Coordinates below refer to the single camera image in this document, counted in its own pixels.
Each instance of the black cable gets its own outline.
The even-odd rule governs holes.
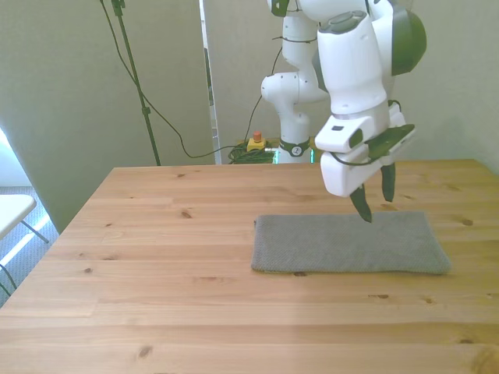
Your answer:
[[[111,18],[109,17],[108,10],[106,9],[106,6],[104,5],[104,0],[100,0],[100,1],[101,1],[102,9],[104,10],[104,14],[106,15],[106,19],[108,20],[109,28],[111,29],[112,38],[113,38],[113,41],[115,42],[116,51],[118,52],[119,59],[120,59],[121,63],[123,64],[123,66],[125,67],[125,70],[128,73],[130,79],[137,86],[137,89],[139,89],[140,87],[137,85],[137,82],[133,78],[133,75],[130,72],[128,65],[126,64],[125,60],[123,59],[122,52],[119,49],[118,38],[116,37],[115,28],[112,26],[112,22],[111,22]],[[200,156],[192,156],[189,152],[187,152],[186,146],[184,145],[184,139],[183,139],[182,135],[180,134],[180,132],[177,130],[177,128],[174,125],[172,125],[171,122],[158,109],[156,109],[156,107],[149,101],[149,99],[147,99],[146,95],[143,92],[142,92],[142,96],[143,96],[143,99],[150,105],[151,109],[154,112],[156,112],[156,114],[159,115],[161,117],[161,119],[163,121],[165,121],[168,124],[168,126],[175,132],[175,134],[179,137],[180,145],[182,146],[182,150],[186,154],[187,157],[189,157],[189,158],[201,158],[201,157],[206,157],[206,156],[210,156],[211,154],[217,153],[219,150],[224,150],[226,148],[234,148],[234,146],[223,146],[222,148],[219,148],[217,150],[214,150],[214,151],[206,153],[206,154],[201,154]]]
[[[7,296],[11,297],[12,294],[9,292],[9,290],[7,290],[7,288],[5,288],[5,286],[0,283],[0,288],[7,294]]]
[[[282,53],[282,47],[281,47],[281,49],[279,49],[278,55],[275,57],[274,64],[272,65],[271,76],[274,75],[275,67],[278,64],[279,56],[281,55],[281,53]],[[258,99],[257,103],[255,104],[253,111],[251,112],[251,117],[249,117],[248,129],[246,130],[246,135],[244,135],[244,142],[246,142],[248,140],[248,134],[250,134],[250,128],[251,128],[251,121],[253,120],[253,116],[255,115],[255,111],[258,108],[258,104],[262,101],[262,98],[263,97],[260,95],[260,98]]]
[[[402,105],[400,104],[400,101],[398,101],[398,100],[394,100],[394,99],[391,99],[391,100],[389,100],[389,101],[388,101],[388,106],[389,106],[389,107],[390,107],[390,106],[392,106],[392,105],[393,105],[393,103],[397,104],[397,105],[398,105],[398,107],[400,108],[400,110],[402,110]]]
[[[376,161],[380,160],[381,157],[378,157],[378,158],[374,158],[373,160],[370,160],[368,162],[366,162],[365,164],[356,164],[354,162],[347,162],[347,161],[343,161],[340,157],[338,157],[338,155],[334,152],[330,152],[331,156],[337,161],[339,162],[340,164],[344,164],[346,166],[368,166],[368,165],[372,165],[374,164]]]
[[[192,158],[192,159],[195,159],[195,158],[201,158],[201,157],[206,157],[206,156],[210,156],[211,154],[214,154],[214,153],[217,153],[218,151],[220,150],[225,150],[225,149],[228,149],[228,148],[232,148],[233,150],[236,148],[236,147],[239,147],[240,145],[238,146],[223,146],[221,148],[218,148],[217,150],[213,150],[211,152],[208,152],[206,154],[201,154],[199,156],[193,156],[191,155],[187,149],[186,149],[186,146],[184,144],[184,139],[182,137],[182,134],[180,134],[180,132],[177,130],[177,128],[158,110],[156,109],[156,107],[149,101],[149,99],[147,98],[147,96],[143,93],[143,91],[140,89],[140,87],[137,85],[137,82],[135,81],[134,77],[133,77],[133,74],[132,72],[130,72],[130,69],[128,67],[128,65],[126,64],[125,62],[125,59],[123,58],[122,56],[122,53],[121,53],[121,50],[119,49],[119,44],[118,44],[118,38],[116,37],[116,32],[115,32],[115,29],[114,27],[112,26],[112,22],[111,22],[111,18],[109,17],[109,13],[108,13],[108,10],[106,9],[105,5],[104,5],[104,0],[100,0],[101,2],[101,5],[102,5],[102,9],[104,10],[104,14],[106,16],[106,19],[108,21],[108,25],[109,25],[109,29],[111,30],[111,34],[112,34],[112,38],[113,38],[113,41],[115,42],[115,47],[116,47],[116,52],[118,53],[118,57],[119,57],[119,60],[121,61],[123,67],[125,68],[126,72],[128,73],[130,79],[132,80],[132,82],[137,86],[137,89],[140,90],[140,92],[142,93],[142,96],[143,96],[143,99],[150,105],[151,109],[157,114],[159,115],[159,117],[165,121],[168,126],[174,131],[174,133],[177,135],[177,137],[179,138],[180,140],[180,145],[182,147],[182,150],[183,152],[186,154],[187,157],[189,158]],[[275,67],[278,63],[278,59],[279,59],[279,56],[281,55],[282,53],[282,48],[279,50],[278,52],[278,55],[276,56],[275,60],[274,60],[274,65],[272,66],[272,73],[271,75],[274,75],[274,72],[275,72]],[[253,116],[255,114],[255,111],[257,110],[258,108],[258,105],[260,104],[262,100],[262,96],[260,96],[260,98],[258,99],[258,102],[257,104],[255,105],[255,108],[253,109],[253,112],[251,114],[251,117],[249,119],[249,124],[248,124],[248,129],[246,130],[246,135],[245,135],[245,139],[244,139],[244,143],[246,143],[247,145],[247,139],[248,139],[248,134],[250,133],[250,128],[251,128],[251,122],[253,120]]]
[[[5,266],[3,266],[1,263],[0,263],[0,269],[2,269],[3,271],[5,271],[5,275],[7,276],[7,278],[9,279],[10,281],[10,284],[14,287],[14,289],[16,290],[17,289],[17,286],[16,286],[16,282],[14,281],[14,278],[12,278],[12,275],[10,275],[10,272],[5,268]]]
[[[310,39],[309,41],[291,41],[287,37],[273,37],[272,38],[273,41],[276,41],[277,39],[282,39],[283,41],[288,41],[289,43],[308,43],[308,44],[317,40],[317,38],[315,38],[315,39]]]

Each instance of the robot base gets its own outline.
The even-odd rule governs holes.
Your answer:
[[[281,147],[279,147],[278,153],[279,164],[310,164],[310,158],[312,157],[312,149],[310,148],[299,157],[293,157],[287,150],[283,150]]]

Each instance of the gray towel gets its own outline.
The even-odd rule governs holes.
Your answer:
[[[425,213],[261,216],[252,268],[295,273],[445,274],[451,263]]]

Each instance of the wooden table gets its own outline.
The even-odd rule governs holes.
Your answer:
[[[253,220],[351,213],[317,165],[116,169],[0,311],[1,374],[497,374],[499,179],[400,163],[448,276],[269,275]]]

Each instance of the wall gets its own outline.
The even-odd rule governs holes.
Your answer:
[[[428,51],[394,96],[419,127],[407,157],[473,158],[499,173],[499,2],[417,0]]]
[[[28,187],[30,180],[0,129],[0,187]]]
[[[412,6],[412,0],[399,3]],[[244,138],[261,82],[271,73],[282,46],[280,40],[272,40],[282,35],[282,19],[271,14],[265,0],[207,0],[204,11],[218,135],[221,145],[227,146]],[[279,58],[276,72],[295,70]],[[329,107],[328,101],[297,107],[310,116],[311,134],[324,126]],[[253,117],[252,131],[260,129],[266,137],[279,137],[279,127],[274,106],[262,100]]]
[[[0,122],[61,231],[112,168],[154,165],[136,88],[98,0],[0,9]],[[144,92],[191,153],[213,150],[199,0],[128,0],[124,13]],[[164,165],[213,163],[184,156],[174,132],[152,122]]]

